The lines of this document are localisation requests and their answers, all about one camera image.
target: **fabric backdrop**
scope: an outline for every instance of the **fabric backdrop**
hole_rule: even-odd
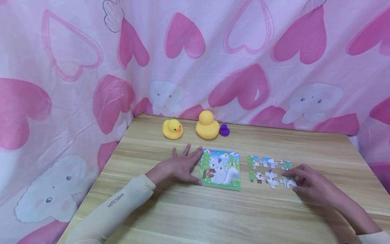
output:
[[[347,134],[390,191],[387,0],[0,0],[0,242],[56,243],[133,116]]]

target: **hand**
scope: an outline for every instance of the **hand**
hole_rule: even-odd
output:
[[[146,173],[146,176],[155,184],[158,185],[162,181],[175,177],[184,182],[190,182],[197,185],[202,185],[202,180],[190,174],[191,169],[203,154],[202,147],[199,147],[192,153],[188,154],[191,144],[188,144],[183,153],[178,156],[176,148],[173,148],[173,157],[158,163],[153,169]]]
[[[349,197],[320,172],[301,164],[282,174],[286,177],[297,177],[297,186],[292,190],[298,195],[310,198],[325,207],[338,207]]]

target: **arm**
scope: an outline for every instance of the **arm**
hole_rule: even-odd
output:
[[[81,221],[66,240],[68,244],[101,244],[125,221],[136,208],[153,194],[156,185],[170,177],[201,185],[202,181],[190,174],[191,168],[203,154],[202,148],[188,154],[191,145],[178,157],[158,163],[145,175],[132,179],[122,190],[114,194]]]
[[[357,202],[320,172],[302,164],[283,175],[298,178],[297,186],[293,188],[297,194],[338,211],[351,225],[362,243],[382,244],[390,240],[390,235],[383,232]]]

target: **small yellow rubber duck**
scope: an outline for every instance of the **small yellow rubber duck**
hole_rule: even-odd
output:
[[[196,124],[196,132],[204,139],[212,139],[219,133],[219,124],[214,120],[212,112],[205,110],[200,113],[199,121]]]
[[[169,139],[175,140],[183,135],[183,126],[177,119],[167,119],[163,124],[163,134]]]

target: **white bear cartoon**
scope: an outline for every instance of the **white bear cartoon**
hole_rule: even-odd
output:
[[[153,114],[160,114],[164,107],[172,113],[181,112],[178,104],[184,97],[184,89],[168,80],[154,80],[149,86]]]
[[[342,98],[343,90],[327,83],[317,82],[304,85],[290,98],[290,108],[284,114],[282,123],[290,124],[301,115],[309,122],[325,117],[326,110],[334,107]]]
[[[96,177],[97,171],[87,172],[78,155],[61,158],[31,182],[15,207],[17,219],[31,223],[53,217],[69,222],[77,211],[72,195],[88,190]]]

